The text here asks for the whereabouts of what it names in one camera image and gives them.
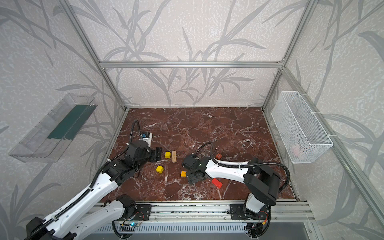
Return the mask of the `natural wood long block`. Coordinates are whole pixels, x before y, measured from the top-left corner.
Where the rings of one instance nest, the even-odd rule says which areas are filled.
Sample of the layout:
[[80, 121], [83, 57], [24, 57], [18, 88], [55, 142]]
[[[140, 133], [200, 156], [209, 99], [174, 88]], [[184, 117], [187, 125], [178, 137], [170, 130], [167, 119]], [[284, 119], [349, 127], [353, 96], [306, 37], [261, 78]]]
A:
[[172, 151], [172, 163], [177, 163], [177, 152]]

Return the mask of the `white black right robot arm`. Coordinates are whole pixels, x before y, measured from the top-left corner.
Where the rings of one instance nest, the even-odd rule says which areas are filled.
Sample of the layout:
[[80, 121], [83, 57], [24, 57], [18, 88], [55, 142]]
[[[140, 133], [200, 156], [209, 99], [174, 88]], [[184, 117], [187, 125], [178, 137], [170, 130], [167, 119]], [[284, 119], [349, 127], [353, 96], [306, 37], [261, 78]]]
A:
[[290, 170], [284, 164], [259, 159], [238, 163], [222, 161], [214, 156], [213, 149], [209, 156], [200, 158], [201, 150], [199, 147], [182, 162], [189, 184], [206, 179], [227, 179], [244, 184], [250, 191], [248, 197], [243, 205], [230, 204], [227, 214], [233, 221], [247, 221], [244, 230], [249, 238], [258, 239], [264, 235], [271, 224], [272, 207], [279, 193], [289, 185]]

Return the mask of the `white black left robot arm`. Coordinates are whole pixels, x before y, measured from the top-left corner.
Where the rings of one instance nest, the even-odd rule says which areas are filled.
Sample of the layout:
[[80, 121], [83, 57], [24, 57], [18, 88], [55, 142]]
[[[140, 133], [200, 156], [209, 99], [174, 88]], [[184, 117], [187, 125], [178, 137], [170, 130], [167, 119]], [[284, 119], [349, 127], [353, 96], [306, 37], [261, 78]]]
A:
[[162, 148], [151, 148], [153, 134], [138, 131], [139, 139], [130, 136], [127, 148], [108, 159], [91, 183], [73, 199], [45, 218], [35, 217], [26, 226], [28, 240], [83, 240], [108, 222], [131, 220], [137, 213], [136, 202], [126, 194], [102, 209], [88, 211], [110, 192], [133, 178], [146, 163], [161, 159]]

